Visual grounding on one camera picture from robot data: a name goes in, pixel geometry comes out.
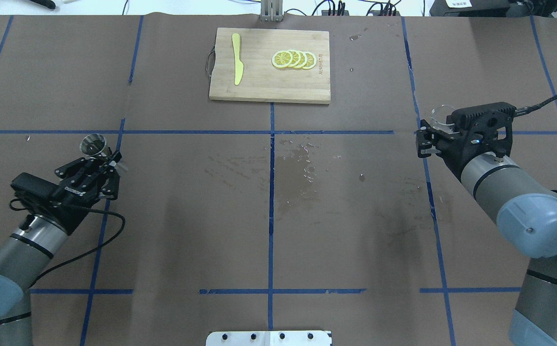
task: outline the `lemon slice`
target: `lemon slice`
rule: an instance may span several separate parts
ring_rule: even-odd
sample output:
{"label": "lemon slice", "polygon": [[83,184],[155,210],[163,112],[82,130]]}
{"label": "lemon slice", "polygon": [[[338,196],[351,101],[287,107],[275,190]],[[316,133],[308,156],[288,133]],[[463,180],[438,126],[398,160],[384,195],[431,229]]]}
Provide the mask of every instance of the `lemon slice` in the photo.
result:
{"label": "lemon slice", "polygon": [[291,53],[292,58],[291,58],[291,63],[289,64],[289,67],[294,67],[296,65],[298,65],[300,63],[300,60],[302,60],[302,55],[300,55],[299,50],[295,50],[295,49],[290,49],[288,50],[289,53]]}
{"label": "lemon slice", "polygon": [[303,54],[306,57],[306,62],[305,64],[302,66],[303,70],[310,70],[311,68],[314,68],[316,65],[316,56],[315,54],[311,53],[311,52],[303,52]]}
{"label": "lemon slice", "polygon": [[300,59],[300,63],[298,65],[294,66],[294,68],[303,68],[303,66],[306,65],[306,62],[309,61],[309,58],[301,50],[298,51],[298,54],[302,56],[302,59]]}
{"label": "lemon slice", "polygon": [[286,68],[291,63],[293,55],[288,50],[279,50],[272,55],[272,65],[276,68]]}

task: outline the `yellow knife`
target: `yellow knife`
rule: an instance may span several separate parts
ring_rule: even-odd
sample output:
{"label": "yellow knife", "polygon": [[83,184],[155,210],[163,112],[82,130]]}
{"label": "yellow knife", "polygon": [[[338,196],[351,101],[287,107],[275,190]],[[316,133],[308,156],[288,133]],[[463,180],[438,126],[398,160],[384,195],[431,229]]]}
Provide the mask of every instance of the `yellow knife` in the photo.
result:
{"label": "yellow knife", "polygon": [[234,61],[235,61],[234,84],[235,85],[239,85],[240,81],[242,81],[242,73],[244,72],[244,64],[240,60],[240,43],[241,43],[240,34],[237,33],[232,34],[232,44],[234,44]]}

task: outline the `wooden cutting board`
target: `wooden cutting board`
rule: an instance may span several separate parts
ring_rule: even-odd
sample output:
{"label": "wooden cutting board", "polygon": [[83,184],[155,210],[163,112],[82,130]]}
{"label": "wooden cutting board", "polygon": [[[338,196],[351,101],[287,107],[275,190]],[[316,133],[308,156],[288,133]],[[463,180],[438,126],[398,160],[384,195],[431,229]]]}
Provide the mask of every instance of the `wooden cutting board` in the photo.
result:
{"label": "wooden cutting board", "polygon": [[[241,36],[244,72],[234,84],[232,34]],[[309,51],[317,57],[310,70],[279,69],[272,56],[279,50]],[[217,29],[215,68],[210,99],[329,104],[329,32],[279,29]]]}

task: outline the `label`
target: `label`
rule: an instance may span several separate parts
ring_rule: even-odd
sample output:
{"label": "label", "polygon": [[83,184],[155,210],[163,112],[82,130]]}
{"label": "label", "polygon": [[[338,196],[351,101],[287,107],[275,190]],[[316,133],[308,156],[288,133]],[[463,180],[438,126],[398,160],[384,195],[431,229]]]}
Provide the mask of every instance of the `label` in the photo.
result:
{"label": "label", "polygon": [[319,69],[319,74],[323,74],[323,54],[318,55],[317,66],[318,66],[318,69]]}
{"label": "label", "polygon": [[447,6],[452,9],[462,9],[464,7],[472,7],[470,0],[445,0]]}

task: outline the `white metal plate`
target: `white metal plate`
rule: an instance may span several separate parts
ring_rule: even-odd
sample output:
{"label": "white metal plate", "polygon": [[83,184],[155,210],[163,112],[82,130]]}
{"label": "white metal plate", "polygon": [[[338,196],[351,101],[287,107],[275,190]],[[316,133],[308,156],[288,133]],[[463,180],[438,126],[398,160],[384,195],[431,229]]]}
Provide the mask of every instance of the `white metal plate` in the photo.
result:
{"label": "white metal plate", "polygon": [[206,346],[332,346],[332,332],[214,332],[206,338]]}

